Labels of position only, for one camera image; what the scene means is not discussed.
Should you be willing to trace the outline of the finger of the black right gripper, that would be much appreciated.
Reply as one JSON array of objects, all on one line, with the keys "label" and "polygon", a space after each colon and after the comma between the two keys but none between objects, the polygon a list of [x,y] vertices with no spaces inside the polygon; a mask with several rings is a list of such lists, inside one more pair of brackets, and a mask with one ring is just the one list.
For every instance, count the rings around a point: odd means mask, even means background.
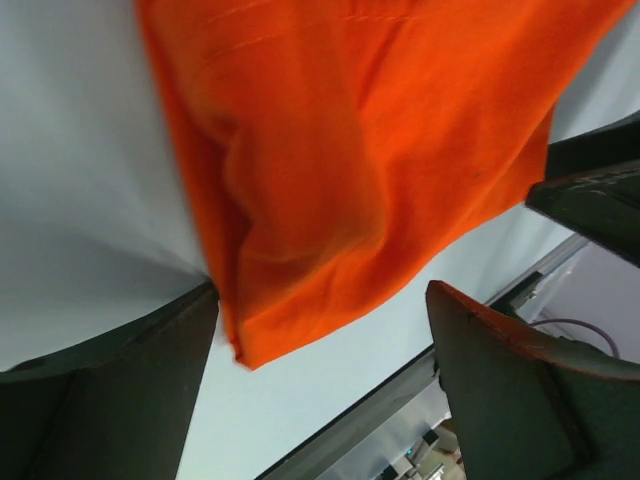
[{"label": "finger of the black right gripper", "polygon": [[639,162],[538,183],[526,207],[639,265]]}]

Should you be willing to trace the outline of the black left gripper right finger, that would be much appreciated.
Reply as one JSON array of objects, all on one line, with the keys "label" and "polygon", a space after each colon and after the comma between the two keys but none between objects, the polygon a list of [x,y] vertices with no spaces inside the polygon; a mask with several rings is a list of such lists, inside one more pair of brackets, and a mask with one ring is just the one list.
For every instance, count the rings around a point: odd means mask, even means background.
[{"label": "black left gripper right finger", "polygon": [[639,366],[432,281],[435,357],[470,479],[636,479]]}]

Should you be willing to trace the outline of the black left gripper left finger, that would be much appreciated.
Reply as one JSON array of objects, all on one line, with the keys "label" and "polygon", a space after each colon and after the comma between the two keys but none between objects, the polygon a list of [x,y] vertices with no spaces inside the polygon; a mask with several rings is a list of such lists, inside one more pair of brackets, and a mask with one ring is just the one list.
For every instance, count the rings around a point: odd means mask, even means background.
[{"label": "black left gripper left finger", "polygon": [[175,478],[218,313],[205,283],[2,372],[2,478]]}]

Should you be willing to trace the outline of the orange t shirt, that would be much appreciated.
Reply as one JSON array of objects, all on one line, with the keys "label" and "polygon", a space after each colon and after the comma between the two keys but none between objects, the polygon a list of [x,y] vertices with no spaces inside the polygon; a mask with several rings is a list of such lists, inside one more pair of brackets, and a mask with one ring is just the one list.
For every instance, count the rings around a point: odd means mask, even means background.
[{"label": "orange t shirt", "polygon": [[398,293],[541,181],[555,106],[629,1],[139,1],[236,360]]}]

